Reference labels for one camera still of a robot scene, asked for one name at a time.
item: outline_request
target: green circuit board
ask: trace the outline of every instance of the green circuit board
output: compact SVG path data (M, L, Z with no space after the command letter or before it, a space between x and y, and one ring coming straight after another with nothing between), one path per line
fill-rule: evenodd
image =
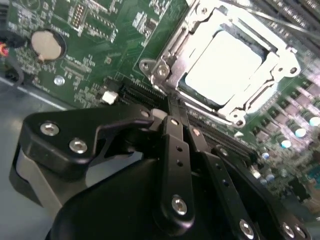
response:
M12 50L10 54L31 76L31 84L73 107L100 106L97 95L106 80L131 80L138 86L131 94L139 99L139 95L144 94L139 88L152 88L139 69L140 60L157 59L188 9L186 0L11 0L7 20L10 31L30 40L35 31L51 29L64 39L66 49L57 60L41 61L29 41L25 47ZM301 73L293 78L283 78L274 95L260 109L245 117L246 125L242 128L219 124L192 109L189 116L205 123L208 132L214 129L218 131L214 134L239 143L239 148L245 146L259 154L260 148L266 148L270 158L258 161L265 165L260 171L260 179L265 180L270 175L274 178L268 180L268 189L279 196L291 181L298 178L311 194L312 198L306 203L311 204L313 198L320 199L317 192L320 189L320 168L313 157L314 153L320 152L320 128L308 125L302 115L307 111L320 115L320 95L307 94L311 83L316 82L315 78L320 74L320 59L282 26L261 21L297 50ZM56 76L62 76L65 83L55 84ZM203 96L183 81L179 88L206 103ZM281 108L297 88L305 91L302 95L306 97L306 104L296 105L298 112L295 114L284 113L288 118L285 124L300 121L300 126L307 131L306 136L298 139L292 132L287 132L292 147L284 149L278 138L286 129L279 127L269 131L267 139L260 140L254 133L255 128L264 130L264 120L272 119L273 111ZM141 97L141 101L148 105L152 96ZM319 185L318 189L313 187L314 181Z
M8 29L27 38L52 29L63 37L66 52L51 62L39 61L30 44L10 54L34 76L36 87L73 107L95 107L106 77L149 85L139 59L158 57L187 10L185 0L14 0ZM65 84L55 85L55 76Z

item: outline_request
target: silver screw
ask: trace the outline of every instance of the silver screw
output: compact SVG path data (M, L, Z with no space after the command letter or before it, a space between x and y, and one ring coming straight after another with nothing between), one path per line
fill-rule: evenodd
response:
M144 69L144 70L149 70L149 64L148 63L146 63L146 62L144 62L144 63L142 63L142 68Z
M64 79L63 76L57 75L55 76L53 82L57 86L62 86L63 84L65 84L66 80Z
M51 122L46 122L40 126L40 130L44 135L55 136L60 130L59 127Z
M78 138L73 139L69 143L69 148L77 154L83 154L88 150L87 144Z
M243 219L239 222L240 229L248 239L254 239L255 233L252 227Z
M294 228L301 237L303 237L304 239L307 237L305 232L302 231L302 229L298 225L295 225Z
M173 196L171 201L172 208L179 215L185 215L188 211L187 204L179 196Z
M156 72L160 77L166 78L170 73L170 68L168 65L160 65Z
M200 132L198 129L194 128L193 130L193 133L196 135L196 136L199 136L200 135Z
M219 150L223 155L228 156L228 152L224 148L221 147Z
M201 9L201 13L202 13L203 15L206 15L207 12L208 12L208 9L207 9L206 7L204 7L204 8Z
M288 224L286 224L285 222L282 223L282 229L283 231L290 237L290 238L294 238L295 237L295 233L294 231L291 229L291 227L288 226Z
M174 125L176 125L176 126L178 126L179 125L179 123L178 123L178 121L177 120L175 120L175 119L171 119L171 122L174 124Z
M150 115L146 111L141 111L141 115L148 118Z

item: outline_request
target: ram slot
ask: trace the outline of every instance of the ram slot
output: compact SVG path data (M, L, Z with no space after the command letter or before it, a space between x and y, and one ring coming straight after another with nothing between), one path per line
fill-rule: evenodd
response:
M284 20L284 16L278 15L277 10L274 9L270 4L266 3L265 1L261 1L261 0L252 0L252 1L256 4L256 6L260 7L264 13L274 18ZM303 34L300 34L297 31L291 30L290 28L287 28L287 27L285 27L285 30L288 33L290 33L293 37L295 37L297 40L299 40L303 45L305 45L305 47L308 48L310 51L312 51L317 57L320 58L320 48L318 46L316 46Z

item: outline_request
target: mounting hole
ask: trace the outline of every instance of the mounting hole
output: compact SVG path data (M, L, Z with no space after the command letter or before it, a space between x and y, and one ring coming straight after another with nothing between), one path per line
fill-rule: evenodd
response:
M223 185L225 185L226 187L229 187L229 186L230 186L229 183L228 183L225 179L222 180L222 183L223 183Z
M148 112L146 112L146 111L143 111L143 110L141 110L141 115L146 117L146 118L150 117L150 114Z
M298 69L296 67L291 68L290 73L295 74Z
M184 164L183 164L180 160L177 160L177 161L176 161L176 164L177 164L179 167L183 167L183 166L184 166Z
M241 121L241 120L236 122L236 125L237 125L237 126L242 126L243 124L244 124L244 122Z
M144 70L148 70L148 69L149 69L149 64L146 63L146 62L142 63L142 68L143 68Z
M177 120L175 120L174 118L171 119L171 122L176 126L179 125L179 122Z

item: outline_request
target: black ram slot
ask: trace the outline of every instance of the black ram slot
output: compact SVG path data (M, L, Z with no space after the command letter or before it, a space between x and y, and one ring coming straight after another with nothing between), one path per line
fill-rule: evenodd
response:
M298 0L314 17L320 21L320 4L315 0Z
M257 153L252 148L242 144L231 136L226 135L218 129L206 125L203 121L195 118L192 115L188 115L190 125L199 128L203 135L214 141L216 144L222 145L243 157L249 157L251 160L255 161L257 158Z
M266 14L278 18L280 20L283 20L283 15L280 13L277 13L276 9L274 9L272 6L267 4L265 1L261 0L253 0L253 2L263 10ZM292 36L294 36L296 39L298 39L302 44L304 44L309 50L311 50L317 57L320 58L320 48L318 48L313 42L311 42L309 39L304 37L303 34L298 33L297 31L291 30L290 28L287 28L283 26Z
M304 9L304 6L294 0L285 0L288 5L290 5L297 13L299 13L303 18L312 25L316 30L320 31L319 19L316 19L308 11Z
M309 31L314 31L310 23L300 15L290 4L287 4L284 0L265 0L270 4L279 14L286 18L291 23L298 25Z

